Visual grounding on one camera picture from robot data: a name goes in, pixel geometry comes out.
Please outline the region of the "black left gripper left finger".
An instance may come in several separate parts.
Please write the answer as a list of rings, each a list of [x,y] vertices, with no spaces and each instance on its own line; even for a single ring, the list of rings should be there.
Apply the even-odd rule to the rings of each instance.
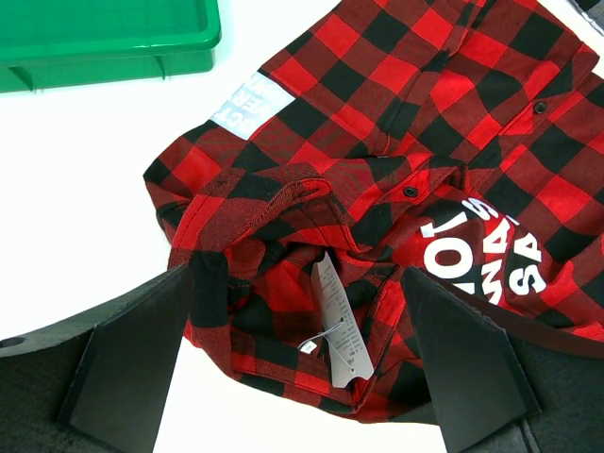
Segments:
[[[152,451],[192,295],[180,265],[2,340],[2,451]]]

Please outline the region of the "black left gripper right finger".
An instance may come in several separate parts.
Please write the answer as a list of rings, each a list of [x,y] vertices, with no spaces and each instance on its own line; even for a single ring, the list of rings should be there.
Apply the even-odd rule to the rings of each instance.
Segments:
[[[600,452],[603,345],[482,301],[418,268],[402,277],[429,400],[449,452]]]

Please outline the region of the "red black plaid shirt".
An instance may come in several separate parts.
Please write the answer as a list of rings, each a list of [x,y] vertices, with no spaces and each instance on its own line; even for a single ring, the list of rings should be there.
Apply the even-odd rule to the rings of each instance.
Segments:
[[[413,266],[603,338],[598,55],[535,1],[343,1],[266,61],[293,97],[230,112],[144,181],[230,378],[363,423],[428,402]]]

